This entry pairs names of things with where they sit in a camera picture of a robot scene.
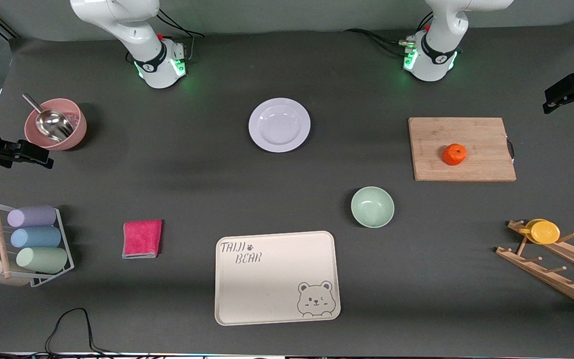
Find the orange fruit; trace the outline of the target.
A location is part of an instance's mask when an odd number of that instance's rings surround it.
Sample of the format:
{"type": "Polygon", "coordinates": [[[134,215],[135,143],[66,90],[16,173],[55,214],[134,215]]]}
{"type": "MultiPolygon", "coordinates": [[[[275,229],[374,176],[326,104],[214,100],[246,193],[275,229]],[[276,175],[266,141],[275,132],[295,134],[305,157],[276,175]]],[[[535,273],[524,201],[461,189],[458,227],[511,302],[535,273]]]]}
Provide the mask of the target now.
{"type": "Polygon", "coordinates": [[[464,145],[454,143],[446,146],[440,157],[446,165],[457,166],[467,159],[468,152],[464,145]]]}

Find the pale lavender round plate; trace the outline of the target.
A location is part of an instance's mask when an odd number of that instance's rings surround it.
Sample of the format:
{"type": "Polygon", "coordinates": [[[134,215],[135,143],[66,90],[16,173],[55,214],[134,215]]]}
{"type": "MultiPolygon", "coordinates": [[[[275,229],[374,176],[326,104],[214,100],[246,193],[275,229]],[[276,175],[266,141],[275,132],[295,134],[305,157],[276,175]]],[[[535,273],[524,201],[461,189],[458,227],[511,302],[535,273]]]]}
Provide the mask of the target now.
{"type": "Polygon", "coordinates": [[[248,132],[262,150],[286,153],[309,137],[311,118],[306,108],[289,98],[273,98],[257,105],[249,116],[248,132]]]}

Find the metal scoop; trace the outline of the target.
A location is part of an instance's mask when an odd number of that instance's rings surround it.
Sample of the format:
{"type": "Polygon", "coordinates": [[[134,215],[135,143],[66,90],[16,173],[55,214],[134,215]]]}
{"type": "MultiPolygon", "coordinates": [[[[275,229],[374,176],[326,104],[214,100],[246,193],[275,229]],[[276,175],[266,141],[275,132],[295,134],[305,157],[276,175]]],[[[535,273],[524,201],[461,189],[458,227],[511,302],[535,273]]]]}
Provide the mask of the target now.
{"type": "Polygon", "coordinates": [[[73,134],[74,127],[61,111],[43,108],[27,93],[22,93],[22,97],[38,112],[35,125],[44,136],[55,143],[61,143],[73,134]]]}

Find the pink bowl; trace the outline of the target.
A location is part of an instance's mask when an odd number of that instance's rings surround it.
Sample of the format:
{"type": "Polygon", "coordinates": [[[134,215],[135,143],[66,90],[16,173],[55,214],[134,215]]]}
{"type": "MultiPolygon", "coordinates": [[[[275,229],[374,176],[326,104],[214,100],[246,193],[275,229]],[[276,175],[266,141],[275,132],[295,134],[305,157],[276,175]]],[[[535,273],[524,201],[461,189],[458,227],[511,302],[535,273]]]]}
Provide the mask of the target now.
{"type": "Polygon", "coordinates": [[[41,105],[43,108],[61,111],[68,117],[69,120],[73,120],[71,121],[71,124],[73,125],[74,131],[71,136],[69,136],[64,141],[61,141],[60,143],[49,139],[48,137],[44,136],[36,127],[35,121],[38,117],[38,112],[33,110],[30,112],[29,116],[27,116],[23,128],[25,138],[30,141],[30,143],[50,150],[51,152],[63,152],[73,149],[83,141],[83,138],[86,136],[87,132],[87,119],[81,111],[80,107],[78,107],[78,104],[66,98],[56,98],[47,100],[41,105]]]}

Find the purple cup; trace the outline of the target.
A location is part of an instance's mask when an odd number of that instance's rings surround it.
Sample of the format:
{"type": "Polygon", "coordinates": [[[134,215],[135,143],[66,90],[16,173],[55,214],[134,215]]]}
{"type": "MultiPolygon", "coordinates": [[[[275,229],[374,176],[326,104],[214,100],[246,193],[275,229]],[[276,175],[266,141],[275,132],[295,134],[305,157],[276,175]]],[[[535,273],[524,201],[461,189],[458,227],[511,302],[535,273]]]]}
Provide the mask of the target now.
{"type": "Polygon", "coordinates": [[[55,208],[51,206],[19,207],[7,214],[7,222],[14,228],[52,226],[56,220],[55,208]]]}

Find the blue cup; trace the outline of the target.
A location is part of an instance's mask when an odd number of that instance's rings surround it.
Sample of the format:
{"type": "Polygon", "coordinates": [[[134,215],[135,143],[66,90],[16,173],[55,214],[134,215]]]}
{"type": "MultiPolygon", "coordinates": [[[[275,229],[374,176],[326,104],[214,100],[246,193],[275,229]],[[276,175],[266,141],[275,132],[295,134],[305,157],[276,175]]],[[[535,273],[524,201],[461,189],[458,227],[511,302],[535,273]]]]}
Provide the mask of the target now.
{"type": "Polygon", "coordinates": [[[26,227],[15,230],[10,242],[15,248],[59,247],[61,230],[54,226],[26,227]]]}

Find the green cup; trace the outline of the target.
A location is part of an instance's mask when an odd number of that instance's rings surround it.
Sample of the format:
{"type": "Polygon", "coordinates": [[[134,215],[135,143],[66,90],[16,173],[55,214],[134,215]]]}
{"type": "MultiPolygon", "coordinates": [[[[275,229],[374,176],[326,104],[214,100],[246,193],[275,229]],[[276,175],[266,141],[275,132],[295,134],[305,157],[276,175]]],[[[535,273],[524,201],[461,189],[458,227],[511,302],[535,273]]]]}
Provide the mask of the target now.
{"type": "Polygon", "coordinates": [[[56,274],[68,263],[68,255],[63,248],[29,247],[18,252],[16,263],[26,270],[56,274]]]}

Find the yellow cup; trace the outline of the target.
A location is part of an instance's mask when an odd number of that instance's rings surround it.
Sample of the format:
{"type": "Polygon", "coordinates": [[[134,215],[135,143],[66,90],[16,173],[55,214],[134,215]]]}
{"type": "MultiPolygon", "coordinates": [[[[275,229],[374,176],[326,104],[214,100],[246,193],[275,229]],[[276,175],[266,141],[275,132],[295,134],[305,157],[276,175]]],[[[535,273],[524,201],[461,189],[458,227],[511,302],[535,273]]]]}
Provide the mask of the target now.
{"type": "Polygon", "coordinates": [[[539,245],[556,243],[561,237],[558,226],[546,219],[533,219],[526,223],[523,228],[519,228],[518,233],[539,245]]]}

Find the pink folded cloth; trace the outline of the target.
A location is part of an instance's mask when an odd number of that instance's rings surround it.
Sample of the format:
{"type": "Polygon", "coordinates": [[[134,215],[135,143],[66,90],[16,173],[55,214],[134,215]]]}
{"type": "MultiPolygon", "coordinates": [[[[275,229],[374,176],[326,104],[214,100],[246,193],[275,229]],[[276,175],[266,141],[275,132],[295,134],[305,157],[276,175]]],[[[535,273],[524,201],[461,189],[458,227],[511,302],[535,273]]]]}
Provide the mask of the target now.
{"type": "Polygon", "coordinates": [[[163,223],[162,219],[124,223],[122,258],[157,258],[160,252],[163,223]]]}

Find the wooden cutting board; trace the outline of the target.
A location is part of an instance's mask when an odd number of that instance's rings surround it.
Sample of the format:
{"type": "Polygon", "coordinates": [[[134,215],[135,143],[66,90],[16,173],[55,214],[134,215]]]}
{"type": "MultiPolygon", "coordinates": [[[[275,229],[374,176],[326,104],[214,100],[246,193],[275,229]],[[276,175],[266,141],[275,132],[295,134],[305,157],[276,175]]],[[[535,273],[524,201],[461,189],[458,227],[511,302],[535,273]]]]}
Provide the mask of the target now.
{"type": "Polygon", "coordinates": [[[502,118],[411,117],[408,119],[417,181],[513,182],[516,172],[502,118]],[[458,165],[442,159],[449,145],[462,145],[458,165]]]}

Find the wooden peg drying rack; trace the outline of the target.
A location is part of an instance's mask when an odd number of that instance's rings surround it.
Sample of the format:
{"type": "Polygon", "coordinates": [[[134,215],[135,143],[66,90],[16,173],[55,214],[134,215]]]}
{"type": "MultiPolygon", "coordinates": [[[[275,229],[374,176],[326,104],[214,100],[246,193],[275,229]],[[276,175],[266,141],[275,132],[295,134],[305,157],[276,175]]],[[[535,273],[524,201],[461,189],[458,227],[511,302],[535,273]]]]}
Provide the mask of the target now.
{"type": "MultiPolygon", "coordinates": [[[[519,234],[518,229],[523,228],[526,223],[531,220],[509,220],[506,226],[508,229],[519,234]]],[[[542,256],[538,255],[531,258],[526,258],[524,256],[524,250],[526,246],[532,244],[548,250],[552,254],[560,257],[562,260],[565,260],[568,264],[574,266],[574,244],[570,243],[570,241],[574,239],[574,232],[565,236],[561,234],[560,239],[556,243],[548,245],[535,244],[532,241],[529,241],[523,234],[519,235],[522,237],[522,239],[520,241],[519,247],[517,247],[517,250],[513,250],[512,248],[497,247],[494,250],[495,254],[504,258],[509,263],[517,266],[517,268],[520,268],[520,270],[529,273],[529,275],[551,286],[551,288],[554,288],[556,291],[559,291],[568,298],[574,300],[574,279],[568,279],[565,277],[564,271],[568,269],[566,265],[560,265],[554,268],[546,268],[544,265],[542,265],[542,256]]]]}

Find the pale green bowl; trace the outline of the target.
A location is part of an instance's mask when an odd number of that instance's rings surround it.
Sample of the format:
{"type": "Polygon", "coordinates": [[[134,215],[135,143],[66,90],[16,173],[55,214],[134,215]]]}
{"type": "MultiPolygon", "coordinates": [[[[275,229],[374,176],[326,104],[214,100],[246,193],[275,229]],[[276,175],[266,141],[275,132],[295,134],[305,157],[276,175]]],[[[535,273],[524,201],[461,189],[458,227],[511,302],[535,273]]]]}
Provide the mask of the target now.
{"type": "Polygon", "coordinates": [[[396,213],[392,196],[376,186],[357,190],[351,199],[350,209],[353,218],[366,228],[384,227],[396,213]]]}

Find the cream tray with bear print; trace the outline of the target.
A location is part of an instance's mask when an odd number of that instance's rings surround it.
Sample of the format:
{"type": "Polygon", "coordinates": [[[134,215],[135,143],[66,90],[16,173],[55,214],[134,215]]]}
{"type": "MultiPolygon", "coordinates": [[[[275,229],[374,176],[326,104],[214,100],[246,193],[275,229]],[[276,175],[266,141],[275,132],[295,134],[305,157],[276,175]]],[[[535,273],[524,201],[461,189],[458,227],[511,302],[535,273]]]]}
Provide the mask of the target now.
{"type": "Polygon", "coordinates": [[[220,325],[327,321],[340,313],[330,232],[230,236],[217,242],[214,316],[220,325]]]}

